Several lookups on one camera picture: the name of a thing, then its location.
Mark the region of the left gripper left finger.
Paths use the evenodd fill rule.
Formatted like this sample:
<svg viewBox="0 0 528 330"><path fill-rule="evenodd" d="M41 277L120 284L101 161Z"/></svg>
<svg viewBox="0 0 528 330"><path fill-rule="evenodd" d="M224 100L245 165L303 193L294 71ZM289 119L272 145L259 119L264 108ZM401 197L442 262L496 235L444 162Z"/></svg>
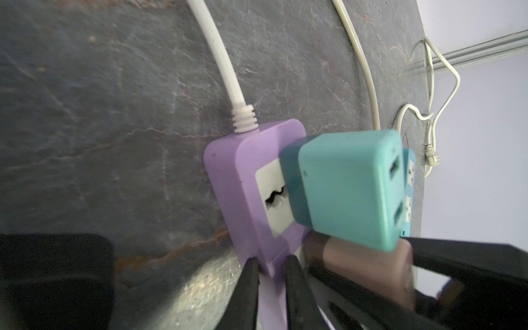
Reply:
<svg viewBox="0 0 528 330"><path fill-rule="evenodd" d="M216 330L254 330L259 309L259 262L249 258Z"/></svg>

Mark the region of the green plug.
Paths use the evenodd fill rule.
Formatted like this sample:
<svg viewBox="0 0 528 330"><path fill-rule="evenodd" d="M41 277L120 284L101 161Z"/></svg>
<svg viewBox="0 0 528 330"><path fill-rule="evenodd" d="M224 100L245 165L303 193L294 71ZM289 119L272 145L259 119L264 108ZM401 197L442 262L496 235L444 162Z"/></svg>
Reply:
<svg viewBox="0 0 528 330"><path fill-rule="evenodd" d="M307 136L285 147L279 160L297 223L368 248L395 249L406 198L397 131Z"/></svg>

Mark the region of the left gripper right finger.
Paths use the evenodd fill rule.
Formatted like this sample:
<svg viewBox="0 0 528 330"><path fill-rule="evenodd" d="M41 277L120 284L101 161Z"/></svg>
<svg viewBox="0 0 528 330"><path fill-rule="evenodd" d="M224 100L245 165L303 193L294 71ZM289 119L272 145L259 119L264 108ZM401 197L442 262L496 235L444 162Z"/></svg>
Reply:
<svg viewBox="0 0 528 330"><path fill-rule="evenodd" d="M297 256L286 257L283 273L288 329L329 329Z"/></svg>

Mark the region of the teal power strip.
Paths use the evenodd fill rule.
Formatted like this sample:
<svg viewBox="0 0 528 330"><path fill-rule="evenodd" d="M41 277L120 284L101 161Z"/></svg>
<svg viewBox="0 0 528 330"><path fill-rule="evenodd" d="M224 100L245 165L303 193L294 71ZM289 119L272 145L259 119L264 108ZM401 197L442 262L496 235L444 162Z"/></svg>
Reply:
<svg viewBox="0 0 528 330"><path fill-rule="evenodd" d="M404 156L404 182L405 182L405 222L402 225L401 236L411 236L411 217L413 209L414 182L415 182L415 163L416 155L409 148L403 150Z"/></svg>

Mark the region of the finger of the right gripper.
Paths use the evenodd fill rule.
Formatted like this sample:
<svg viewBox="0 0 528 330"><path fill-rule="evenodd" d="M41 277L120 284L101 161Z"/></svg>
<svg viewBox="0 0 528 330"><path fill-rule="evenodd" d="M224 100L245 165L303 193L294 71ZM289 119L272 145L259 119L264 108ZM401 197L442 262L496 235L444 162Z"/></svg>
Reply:
<svg viewBox="0 0 528 330"><path fill-rule="evenodd" d="M527 252L499 243L408 238L418 268L449 277L416 311L449 329L526 329Z"/></svg>
<svg viewBox="0 0 528 330"><path fill-rule="evenodd" d="M308 266L307 279L334 329L445 329L320 265Z"/></svg>

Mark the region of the purple power strip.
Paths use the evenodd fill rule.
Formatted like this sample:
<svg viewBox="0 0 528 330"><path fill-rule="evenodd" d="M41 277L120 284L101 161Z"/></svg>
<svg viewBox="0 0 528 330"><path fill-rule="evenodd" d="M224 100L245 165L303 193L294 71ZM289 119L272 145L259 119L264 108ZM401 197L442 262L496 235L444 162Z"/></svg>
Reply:
<svg viewBox="0 0 528 330"><path fill-rule="evenodd" d="M306 137L295 119L271 122L244 134L211 142L203 160L241 265L256 257L261 266L258 316L264 329L287 329L283 265L302 257L309 229L290 206L280 152Z"/></svg>

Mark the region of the pink plug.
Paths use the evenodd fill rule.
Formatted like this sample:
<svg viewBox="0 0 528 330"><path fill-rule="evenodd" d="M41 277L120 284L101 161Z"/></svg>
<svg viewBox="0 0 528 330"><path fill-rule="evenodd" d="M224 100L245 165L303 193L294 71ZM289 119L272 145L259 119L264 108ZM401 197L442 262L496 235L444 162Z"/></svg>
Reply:
<svg viewBox="0 0 528 330"><path fill-rule="evenodd" d="M307 262L322 266L407 309L415 309L413 249L398 239L394 250L384 252L312 232L303 244Z"/></svg>

